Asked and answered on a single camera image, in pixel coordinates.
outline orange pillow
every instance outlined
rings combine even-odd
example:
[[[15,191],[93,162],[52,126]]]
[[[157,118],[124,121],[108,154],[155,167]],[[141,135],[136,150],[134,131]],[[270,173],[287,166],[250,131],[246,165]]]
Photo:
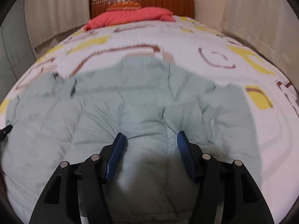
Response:
[[[91,19],[82,29],[83,31],[88,31],[105,26],[148,20],[175,22],[172,14],[173,13],[168,9],[161,7],[144,7],[136,10],[109,11]]]
[[[142,8],[138,2],[118,2],[112,4],[106,9],[106,11],[117,11],[117,10],[136,10]]]

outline wooden headboard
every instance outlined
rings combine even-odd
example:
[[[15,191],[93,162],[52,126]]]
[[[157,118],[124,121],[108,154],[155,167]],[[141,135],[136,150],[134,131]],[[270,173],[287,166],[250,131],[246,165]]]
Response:
[[[173,12],[174,15],[194,19],[194,0],[96,0],[90,1],[90,17],[94,18],[106,11],[106,8],[116,2],[134,1],[142,7],[163,7]]]

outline curtain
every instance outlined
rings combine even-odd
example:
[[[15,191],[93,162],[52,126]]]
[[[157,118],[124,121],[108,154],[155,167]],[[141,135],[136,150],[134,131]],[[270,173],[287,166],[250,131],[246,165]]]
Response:
[[[26,29],[24,0],[17,0],[0,27],[0,104],[34,62]]]
[[[221,27],[247,41],[299,90],[299,20],[286,0],[226,0]]]
[[[25,0],[25,17],[33,48],[86,24],[89,0]]]

